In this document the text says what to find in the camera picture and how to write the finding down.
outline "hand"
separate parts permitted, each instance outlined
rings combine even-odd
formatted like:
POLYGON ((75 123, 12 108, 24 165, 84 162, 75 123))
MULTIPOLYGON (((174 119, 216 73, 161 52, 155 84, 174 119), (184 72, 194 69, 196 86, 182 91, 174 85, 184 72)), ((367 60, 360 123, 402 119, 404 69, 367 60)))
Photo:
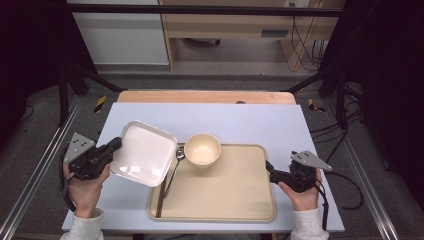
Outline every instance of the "hand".
MULTIPOLYGON (((79 218, 91 218, 100 198, 103 182, 110 175, 110 164, 103 169, 102 174, 94 180, 79 180, 72 178, 68 184, 68 195, 74 202, 75 216, 79 218)), ((63 165, 65 177, 69 175, 68 164, 63 165)))
MULTIPOLYGON (((317 181, 316 185, 321 185, 321 171, 316 169, 317 171, 317 181)), ((318 197, 319 192, 316 188, 312 187, 305 192, 295 192, 284 182, 279 182, 278 186, 290 197, 292 201, 293 208, 295 211, 306 211, 318 208, 318 197)))

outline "bowl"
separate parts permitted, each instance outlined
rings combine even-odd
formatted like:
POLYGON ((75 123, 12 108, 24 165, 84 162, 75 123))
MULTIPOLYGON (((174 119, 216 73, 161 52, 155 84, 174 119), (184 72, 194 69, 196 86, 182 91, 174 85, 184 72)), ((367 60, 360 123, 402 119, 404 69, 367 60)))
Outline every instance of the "bowl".
POLYGON ((221 155, 221 143, 211 134, 196 134, 184 144, 184 153, 187 160, 195 167, 208 168, 221 155))

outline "cable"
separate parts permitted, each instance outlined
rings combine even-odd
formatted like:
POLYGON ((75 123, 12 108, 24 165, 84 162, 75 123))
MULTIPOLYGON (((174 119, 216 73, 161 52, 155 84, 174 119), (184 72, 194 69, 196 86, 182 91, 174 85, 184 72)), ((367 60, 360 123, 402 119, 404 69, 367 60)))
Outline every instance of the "cable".
MULTIPOLYGON (((349 119, 349 118, 351 118, 351 117, 355 116, 356 114, 358 114, 358 113, 360 113, 360 112, 361 112, 361 110, 357 110, 357 111, 353 112, 351 115, 349 115, 346 119, 349 119)), ((330 128, 332 128, 332 127, 337 127, 338 125, 339 125, 339 123, 334 123, 334 124, 332 124, 332 125, 330 125, 330 126, 327 126, 327 127, 324 127, 324 128, 315 129, 315 130, 311 130, 311 131, 309 131, 309 132, 310 132, 310 133, 321 132, 321 131, 325 131, 325 130, 327 130, 327 129, 330 129, 330 128)))
POLYGON ((331 157, 334 155, 334 153, 336 152, 337 148, 339 148, 340 144, 343 142, 343 140, 345 139, 346 135, 347 135, 347 127, 346 130, 343 132, 342 138, 340 138, 340 141, 336 144, 336 146, 333 148, 333 151, 331 151, 330 155, 328 155, 327 160, 325 160, 326 163, 328 163, 331 159, 331 157))
POLYGON ((354 104, 354 103, 356 103, 356 104, 360 104, 360 102, 359 101, 357 101, 357 100, 353 100, 352 102, 350 102, 350 103, 348 103, 348 104, 346 104, 346 106, 345 106, 345 108, 348 108, 350 105, 352 105, 352 104, 354 104))
POLYGON ((314 40, 314 43, 312 45, 312 60, 314 61, 314 63, 317 65, 317 67, 319 67, 321 65, 321 61, 324 59, 323 58, 323 52, 324 52, 324 41, 321 40, 320 42, 320 46, 318 47, 318 57, 315 56, 315 45, 317 44, 317 40, 314 40))
POLYGON ((75 204, 72 202, 71 198, 68 195, 68 183, 73 178, 73 174, 70 174, 68 177, 65 177, 63 173, 63 160, 65 158, 66 152, 68 151, 69 145, 62 149, 60 152, 59 157, 59 180, 60 180, 60 186, 59 186, 59 194, 65 201, 66 205, 68 205, 69 210, 72 212, 75 212, 76 207, 75 204))
MULTIPOLYGON (((353 123, 353 122, 355 122, 356 120, 359 120, 359 119, 361 119, 361 117, 359 117, 359 118, 355 118, 355 119, 351 120, 350 122, 348 122, 348 124, 351 124, 351 123, 353 123)), ((321 134, 319 134, 319 135, 316 135, 316 136, 312 137, 312 139, 316 139, 316 138, 319 138, 319 137, 321 137, 321 136, 327 135, 327 134, 329 134, 329 133, 333 132, 333 131, 334 131, 334 130, 336 130, 336 129, 337 129, 337 128, 334 126, 334 127, 333 127, 333 129, 331 129, 330 131, 327 131, 327 132, 325 132, 325 133, 321 133, 321 134)), ((323 142, 329 142, 329 141, 334 140, 335 138, 340 137, 340 136, 341 136, 341 135, 340 135, 340 134, 338 134, 336 137, 333 137, 333 138, 328 139, 328 140, 322 140, 322 141, 320 141, 320 142, 315 142, 315 144, 323 143, 323 142)))
POLYGON ((302 171, 296 170, 296 173, 301 175, 305 180, 307 180, 309 182, 309 184, 311 184, 311 186, 313 186, 316 190, 318 190, 318 192, 321 194, 322 198, 324 199, 324 203, 322 204, 322 206, 324 207, 324 212, 322 214, 323 215, 322 216, 322 229, 324 231, 327 230, 328 209, 329 209, 330 205, 328 204, 324 185, 322 185, 322 182, 320 180, 318 180, 317 178, 315 178, 315 182, 313 182, 309 178, 309 176, 306 176, 302 171))
POLYGON ((302 67, 305 70, 307 70, 307 71, 316 71, 316 70, 308 69, 307 67, 305 67, 305 65, 302 62, 302 58, 300 57, 299 53, 296 51, 296 47, 294 46, 294 42, 293 42, 293 38, 294 38, 293 32, 294 32, 295 26, 296 26, 296 22, 295 22, 295 17, 293 16, 292 37, 291 37, 291 44, 292 44, 292 47, 293 47, 293 51, 296 53, 297 59, 299 59, 300 64, 302 65, 302 67))
POLYGON ((341 209, 344 209, 344 210, 358 210, 360 207, 362 207, 362 205, 364 204, 364 194, 362 193, 362 190, 358 186, 358 184, 356 184, 352 179, 350 179, 350 178, 348 178, 348 177, 346 177, 346 176, 344 176, 344 175, 342 175, 340 173, 336 173, 336 172, 324 172, 324 173, 326 175, 335 175, 335 176, 339 176, 341 178, 344 178, 345 180, 347 180, 350 183, 352 183, 356 187, 356 189, 358 189, 359 196, 360 196, 359 204, 357 206, 354 206, 354 207, 344 207, 344 206, 339 205, 339 207, 341 209))
MULTIPOLYGON (((312 17, 312 21, 311 21, 311 24, 309 24, 309 28, 308 28, 308 31, 307 31, 307 33, 306 33, 306 36, 308 36, 308 35, 309 35, 309 33, 311 32, 311 29, 312 29, 312 25, 313 25, 314 20, 315 20, 315 17, 312 17)), ((297 26, 296 26, 296 17, 295 17, 295 16, 293 16, 293 26, 292 26, 292 34, 291 34, 291 35, 292 35, 292 36, 291 36, 291 44, 292 44, 293 50, 294 50, 294 52, 296 53, 296 55, 297 55, 297 57, 298 57, 298 59, 299 59, 300 64, 302 65, 302 67, 303 67, 305 70, 307 70, 307 71, 318 71, 318 69, 319 69, 319 65, 316 65, 316 64, 315 64, 315 61, 313 61, 313 59, 311 59, 311 57, 309 56, 308 51, 307 51, 306 46, 305 46, 305 42, 303 42, 303 40, 302 40, 302 38, 301 38, 301 36, 300 36, 300 34, 299 34, 299 31, 297 30, 297 26), (294 46, 294 42, 293 42, 293 40, 294 40, 294 34, 293 34, 293 32, 294 32, 294 31, 296 31, 296 34, 297 34, 297 36, 299 37, 300 42, 302 43, 302 48, 305 50, 305 53, 306 53, 306 55, 308 56, 309 61, 312 63, 312 65, 314 65, 314 66, 317 68, 316 70, 308 69, 308 68, 306 68, 306 67, 305 67, 305 65, 303 64, 302 59, 301 59, 301 57, 300 57, 299 53, 296 51, 296 47, 294 46)))

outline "white sleeve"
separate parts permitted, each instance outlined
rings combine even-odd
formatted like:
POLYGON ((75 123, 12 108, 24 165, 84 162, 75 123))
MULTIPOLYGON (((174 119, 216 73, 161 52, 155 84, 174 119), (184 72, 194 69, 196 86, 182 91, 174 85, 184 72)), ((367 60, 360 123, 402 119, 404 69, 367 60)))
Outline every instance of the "white sleeve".
POLYGON ((328 232, 322 229, 321 217, 317 209, 308 211, 293 211, 295 229, 291 233, 292 240, 322 240, 328 239, 328 232))
POLYGON ((103 220, 103 211, 97 209, 92 218, 79 218, 74 216, 71 230, 62 235, 61 240, 103 240, 100 225, 103 220))

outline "beige tray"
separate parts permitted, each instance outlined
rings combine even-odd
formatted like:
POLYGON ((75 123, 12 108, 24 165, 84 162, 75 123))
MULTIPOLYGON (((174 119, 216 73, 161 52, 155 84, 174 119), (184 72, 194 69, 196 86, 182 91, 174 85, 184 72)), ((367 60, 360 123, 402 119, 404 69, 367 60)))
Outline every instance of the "beige tray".
MULTIPOLYGON (((197 169, 183 160, 161 216, 156 217, 161 186, 152 190, 149 214, 156 220, 271 221, 275 201, 265 160, 266 151, 259 145, 226 144, 210 168, 197 169)), ((174 158, 167 181, 175 164, 174 158)))

